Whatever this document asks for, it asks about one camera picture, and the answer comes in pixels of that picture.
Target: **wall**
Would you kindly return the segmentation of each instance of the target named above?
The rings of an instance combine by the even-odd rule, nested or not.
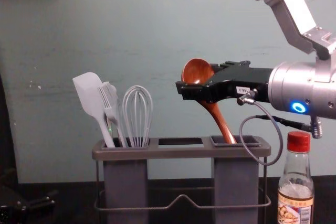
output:
[[[317,23],[335,30],[336,0],[306,0]],[[251,60],[273,68],[283,61],[314,61],[289,46],[270,10],[254,0],[0,0],[0,71],[9,107],[21,183],[94,180],[91,149],[101,133],[81,108],[72,78],[97,73],[119,95],[134,84],[152,93],[151,136],[219,134],[210,115],[183,101],[175,81],[183,65],[201,57],[211,63]],[[234,100],[220,108],[234,133],[260,114]],[[309,118],[277,112],[309,122]],[[336,174],[333,126],[322,120],[324,138],[313,140],[314,175]],[[286,137],[290,130],[281,127]],[[245,133],[279,146],[269,122],[246,125]],[[150,177],[208,177],[209,160],[151,162]],[[284,157],[270,167],[280,176]]]

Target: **gray utensil holder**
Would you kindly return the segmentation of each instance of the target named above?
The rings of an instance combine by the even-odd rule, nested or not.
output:
[[[266,195],[266,181],[265,202],[258,204],[258,163],[240,144],[239,137],[235,138],[237,144],[234,145],[223,143],[223,138],[220,136],[151,138],[146,148],[106,148],[104,142],[99,141],[92,150],[92,158],[97,162],[96,210],[107,214],[107,224],[149,224],[149,211],[169,210],[177,201],[184,198],[199,211],[212,209],[215,224],[257,224],[258,208],[270,205]],[[264,157],[266,160],[271,154],[270,145],[262,138],[244,136],[244,140],[257,157]],[[195,144],[197,147],[159,148],[161,145]],[[176,197],[167,206],[148,206],[148,159],[202,157],[212,158],[214,180],[212,206],[200,206],[184,194]],[[98,189],[100,161],[103,161],[104,192]],[[102,193],[105,197],[105,208],[101,207]]]

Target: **silver cylinder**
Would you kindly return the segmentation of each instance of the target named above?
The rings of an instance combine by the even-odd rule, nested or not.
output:
[[[317,82],[315,63],[284,62],[271,73],[268,98],[280,111],[336,119],[336,74]]]

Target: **utensil holder compartment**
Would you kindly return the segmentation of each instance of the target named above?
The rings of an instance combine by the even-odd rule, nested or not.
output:
[[[172,216],[182,201],[188,201],[190,210],[186,216],[172,223],[188,222],[188,215],[197,215],[206,223],[234,224],[258,223],[258,208],[270,205],[266,195],[266,180],[261,204],[258,204],[259,172],[258,163],[249,157],[239,144],[220,143],[219,136],[194,138],[151,138],[146,148],[106,148],[103,141],[92,150],[92,157],[97,162],[97,185],[99,185],[99,161],[103,162],[104,191],[97,186],[95,208],[106,214],[106,223],[150,224],[159,216]],[[259,157],[270,155],[270,146],[263,139],[244,136],[250,150]],[[156,158],[212,158],[212,184],[207,188],[176,188],[172,184],[161,191],[169,194],[164,201],[151,200],[149,195],[158,194],[157,189],[149,187],[147,161]],[[203,190],[207,200],[200,201],[195,194]]]

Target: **wooden ladle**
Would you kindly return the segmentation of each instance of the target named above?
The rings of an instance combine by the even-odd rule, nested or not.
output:
[[[203,84],[214,74],[214,70],[207,61],[203,59],[191,59],[183,68],[181,80],[189,84]],[[207,103],[205,101],[198,101],[198,103],[200,103],[215,119],[225,142],[228,144],[236,144],[237,142],[227,127],[218,104]]]

